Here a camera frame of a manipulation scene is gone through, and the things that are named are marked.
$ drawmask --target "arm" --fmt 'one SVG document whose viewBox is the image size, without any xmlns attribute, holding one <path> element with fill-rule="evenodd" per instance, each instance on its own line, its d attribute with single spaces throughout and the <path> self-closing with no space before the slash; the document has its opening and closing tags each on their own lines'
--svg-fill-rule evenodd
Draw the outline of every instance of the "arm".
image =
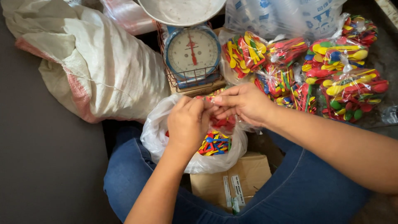
<svg viewBox="0 0 398 224">
<path fill-rule="evenodd" d="M 182 174 L 209 127 L 212 103 L 183 97 L 168 117 L 169 142 L 135 201 L 126 224 L 171 223 Z"/>
<path fill-rule="evenodd" d="M 398 141 L 341 122 L 277 106 L 255 85 L 235 86 L 215 98 L 223 118 L 239 114 L 313 152 L 358 184 L 398 194 Z"/>
</svg>

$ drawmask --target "label on box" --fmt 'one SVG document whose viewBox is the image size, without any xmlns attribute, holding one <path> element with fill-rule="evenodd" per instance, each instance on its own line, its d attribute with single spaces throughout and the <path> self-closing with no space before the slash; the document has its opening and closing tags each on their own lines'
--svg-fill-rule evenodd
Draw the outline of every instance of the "label on box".
<svg viewBox="0 0 398 224">
<path fill-rule="evenodd" d="M 231 202 L 231 192 L 229 191 L 228 176 L 224 176 L 223 179 L 224 179 L 226 206 L 229 208 L 232 207 L 232 202 Z"/>
<path fill-rule="evenodd" d="M 239 175 L 235 175 L 231 177 L 232 186 L 235 189 L 236 199 L 238 200 L 238 205 L 246 205 L 245 199 L 243 198 L 242 188 L 240 186 Z"/>
</svg>

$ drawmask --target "leg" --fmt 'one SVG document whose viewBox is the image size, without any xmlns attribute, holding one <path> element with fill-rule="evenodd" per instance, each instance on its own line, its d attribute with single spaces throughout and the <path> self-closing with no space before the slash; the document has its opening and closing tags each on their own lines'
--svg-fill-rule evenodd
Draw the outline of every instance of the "leg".
<svg viewBox="0 0 398 224">
<path fill-rule="evenodd" d="M 282 164 L 238 214 L 244 223 L 347 223 L 371 191 L 313 153 L 271 133 L 286 152 Z"/>
<path fill-rule="evenodd" d="M 135 128 L 123 128 L 117 136 L 108 171 L 104 177 L 104 191 L 109 203 L 124 222 L 135 200 L 156 167 L 149 152 L 139 140 Z M 217 208 L 180 188 L 174 209 L 173 223 L 226 223 L 236 221 L 231 214 Z"/>
</svg>

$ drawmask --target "person's right hand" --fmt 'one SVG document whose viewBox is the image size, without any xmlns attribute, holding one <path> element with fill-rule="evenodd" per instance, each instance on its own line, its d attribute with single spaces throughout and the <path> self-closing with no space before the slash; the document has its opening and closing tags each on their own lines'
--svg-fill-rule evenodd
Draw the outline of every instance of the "person's right hand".
<svg viewBox="0 0 398 224">
<path fill-rule="evenodd" d="M 237 114 L 249 124 L 259 127 L 264 127 L 266 115 L 278 106 L 253 83 L 226 89 L 213 102 L 221 106 L 214 112 L 217 119 Z"/>
</svg>

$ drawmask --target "fingernail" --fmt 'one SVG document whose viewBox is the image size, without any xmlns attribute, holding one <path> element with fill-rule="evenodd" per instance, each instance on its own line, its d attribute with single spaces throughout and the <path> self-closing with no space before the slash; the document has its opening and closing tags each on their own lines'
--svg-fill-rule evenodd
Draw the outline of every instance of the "fingernail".
<svg viewBox="0 0 398 224">
<path fill-rule="evenodd" d="M 214 98 L 214 102 L 215 102 L 215 103 L 221 103 L 221 101 L 222 101 L 222 97 L 221 97 L 221 96 L 216 96 L 216 97 Z"/>
</svg>

